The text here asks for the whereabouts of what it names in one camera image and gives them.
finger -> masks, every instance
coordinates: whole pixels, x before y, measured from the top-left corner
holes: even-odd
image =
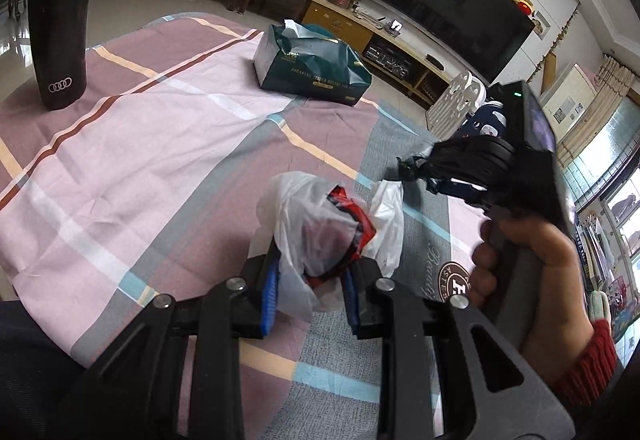
[[[498,252],[488,243],[480,243],[471,255],[471,261],[480,268],[491,270],[498,264]]]
[[[471,290],[469,290],[468,297],[469,301],[471,301],[478,308],[482,308],[482,306],[484,306],[484,302],[486,301],[486,298],[474,288],[471,288]]]
[[[480,225],[480,238],[489,243],[489,236],[491,236],[491,231],[494,227],[494,223],[490,219],[486,219]]]
[[[546,266],[565,266],[577,261],[572,241],[558,227],[540,217],[503,219],[498,227],[509,241],[530,248]]]
[[[497,280],[484,268],[475,268],[469,276],[469,285],[482,297],[489,297],[495,291]]]

clothes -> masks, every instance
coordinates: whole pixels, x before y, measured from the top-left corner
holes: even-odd
[[[636,202],[636,195],[628,195],[624,200],[620,200],[616,203],[612,208],[611,212],[616,217],[618,221],[621,221],[622,214],[629,208],[632,207]]]
[[[0,301],[0,438],[46,438],[47,416],[83,372],[20,301]]]
[[[575,418],[578,410],[593,406],[612,386],[619,368],[611,328],[601,319],[593,323],[593,337],[588,346],[551,389]]]

bag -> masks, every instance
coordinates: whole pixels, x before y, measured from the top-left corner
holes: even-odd
[[[377,182],[367,204],[343,187],[299,171],[273,177],[260,197],[260,227],[249,257],[280,250],[278,310],[306,322],[313,312],[343,308],[339,276],[359,256],[384,277],[400,263],[404,217],[401,182]]]
[[[254,56],[262,89],[355,105],[371,85],[371,73],[340,39],[292,20],[271,25]]]

printed logo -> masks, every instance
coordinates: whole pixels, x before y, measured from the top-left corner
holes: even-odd
[[[443,301],[452,295],[467,295],[469,292],[469,272],[454,261],[445,263],[438,275],[438,290]]]
[[[57,91],[62,91],[63,89],[66,89],[67,87],[71,86],[72,82],[73,81],[71,80],[71,77],[68,76],[64,80],[60,80],[59,82],[53,82],[52,84],[49,84],[49,91],[52,93],[55,93]]]

white plastic bag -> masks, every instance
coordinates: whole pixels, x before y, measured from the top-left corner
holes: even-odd
[[[260,227],[251,241],[249,257],[266,253],[275,239],[281,253],[278,310],[307,322],[314,311],[333,311],[344,305],[339,278],[326,280],[315,289],[308,281],[335,267],[358,229],[354,217],[330,200],[334,187],[334,182],[310,174],[283,173],[270,180],[256,208]],[[391,276],[402,250],[402,184],[374,184],[370,208],[353,195],[348,198],[364,210],[376,229],[362,255],[377,260],[382,274]]]

